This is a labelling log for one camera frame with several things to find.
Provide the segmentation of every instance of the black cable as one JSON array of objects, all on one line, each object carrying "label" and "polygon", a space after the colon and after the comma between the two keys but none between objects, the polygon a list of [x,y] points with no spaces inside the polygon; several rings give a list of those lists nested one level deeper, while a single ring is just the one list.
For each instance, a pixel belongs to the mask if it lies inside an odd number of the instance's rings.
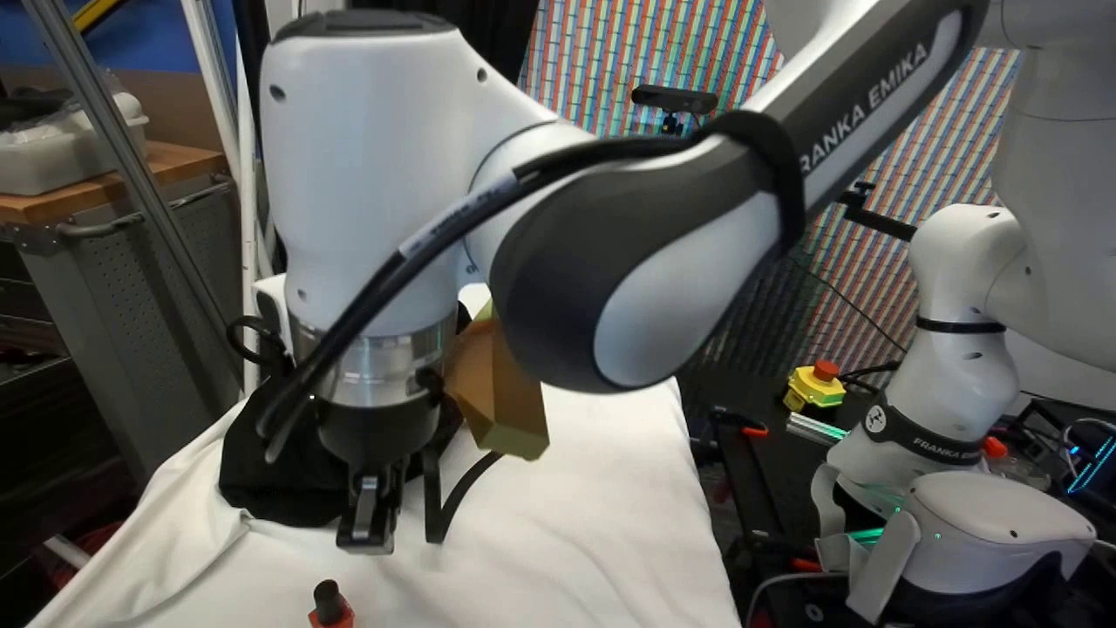
[{"label": "black cable", "polygon": [[482,479],[493,465],[498,465],[498,458],[502,458],[498,450],[489,450],[482,461],[475,461],[475,465],[459,474],[459,481],[455,486],[455,491],[445,495],[445,503],[444,503],[441,514],[437,514],[437,529],[427,529],[427,539],[431,539],[431,544],[444,544],[444,539],[445,539],[449,524],[455,524],[455,517],[458,517],[467,488],[475,488],[477,479]]},{"label": "black cable", "polygon": [[253,423],[253,432],[269,440],[266,461],[278,461],[285,437],[294,432],[294,423],[306,415],[310,389],[319,379],[331,371],[331,364],[351,344],[351,338],[429,264],[437,262],[449,244],[467,237],[475,226],[489,222],[502,209],[515,204],[519,197],[575,174],[593,162],[608,160],[634,160],[634,158],[664,158],[692,146],[686,140],[595,140],[578,143],[557,154],[543,154],[538,160],[528,160],[513,167],[513,176],[477,191],[459,209],[455,209],[445,218],[417,234],[416,241],[405,241],[380,273],[351,295],[351,304],[341,310],[341,316],[320,336],[313,353],[294,371],[285,388],[266,404],[260,418]]}]

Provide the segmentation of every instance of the white table surface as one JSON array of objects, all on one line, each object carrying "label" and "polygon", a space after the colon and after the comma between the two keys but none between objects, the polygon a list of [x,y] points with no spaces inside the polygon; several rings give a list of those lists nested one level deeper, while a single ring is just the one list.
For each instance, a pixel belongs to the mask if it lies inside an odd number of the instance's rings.
[{"label": "white table surface", "polygon": [[[217,491],[231,415],[176,452],[103,551],[36,628],[300,628],[339,578],[358,628],[737,628],[675,384],[585,396],[543,388],[550,450],[502,458],[444,548],[408,486],[395,553],[346,553],[335,529],[250,518]],[[444,491],[482,458],[458,432]]]}]

